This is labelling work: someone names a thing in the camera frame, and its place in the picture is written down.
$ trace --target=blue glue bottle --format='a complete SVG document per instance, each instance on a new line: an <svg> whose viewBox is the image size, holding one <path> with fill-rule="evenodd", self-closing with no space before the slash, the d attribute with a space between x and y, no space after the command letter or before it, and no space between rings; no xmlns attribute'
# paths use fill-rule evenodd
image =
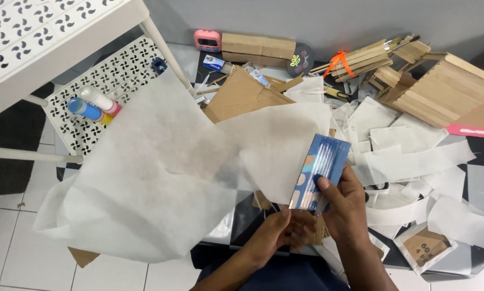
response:
<svg viewBox="0 0 484 291"><path fill-rule="evenodd" d="M79 97L71 98L68 101L67 108L73 114L87 117L94 122L100 122L105 125L109 125L114 118L112 115L103 113L102 110L85 102Z"/></svg>

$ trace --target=pink timer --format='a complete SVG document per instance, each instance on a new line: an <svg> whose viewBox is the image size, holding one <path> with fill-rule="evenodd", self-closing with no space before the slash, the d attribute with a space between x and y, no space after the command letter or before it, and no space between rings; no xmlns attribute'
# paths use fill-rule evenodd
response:
<svg viewBox="0 0 484 291"><path fill-rule="evenodd" d="M212 30L197 30L193 34L197 49L207 52L221 51L220 34Z"/></svg>

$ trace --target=white glue bottle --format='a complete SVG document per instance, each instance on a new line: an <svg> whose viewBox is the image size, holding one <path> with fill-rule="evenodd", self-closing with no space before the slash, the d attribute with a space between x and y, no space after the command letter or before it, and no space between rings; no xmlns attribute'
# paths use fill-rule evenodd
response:
<svg viewBox="0 0 484 291"><path fill-rule="evenodd" d="M98 89L91 86L85 86L81 90L80 98L92 103L99 109L102 109L104 113L108 113L112 116L116 116L118 112L120 112L120 110L122 109L122 106L120 104L107 98L104 94L100 93Z"/></svg>

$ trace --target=painted coaster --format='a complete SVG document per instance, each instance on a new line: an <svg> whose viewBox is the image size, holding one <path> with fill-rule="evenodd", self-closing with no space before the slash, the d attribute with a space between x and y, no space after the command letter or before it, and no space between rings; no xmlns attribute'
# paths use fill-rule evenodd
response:
<svg viewBox="0 0 484 291"><path fill-rule="evenodd" d="M314 51L306 44L296 47L292 60L287 62L287 73L295 78L303 72L307 76L314 66Z"/></svg>

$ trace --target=hand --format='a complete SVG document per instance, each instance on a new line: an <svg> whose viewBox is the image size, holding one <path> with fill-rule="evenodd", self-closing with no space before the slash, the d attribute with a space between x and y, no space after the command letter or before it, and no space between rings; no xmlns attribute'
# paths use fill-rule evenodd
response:
<svg viewBox="0 0 484 291"><path fill-rule="evenodd" d="M239 250L243 253L242 257L261 269L283 245L300 250L307 242L306 229L315 232L315 218L310 213L303 214L286 206L282 211L267 216L251 239ZM285 235L289 233L295 233L297 237Z"/></svg>
<svg viewBox="0 0 484 291"><path fill-rule="evenodd" d="M370 243L364 188L348 163L337 187L325 177L317 180L317 186L331 203L323 218L337 245L357 247Z"/></svg>

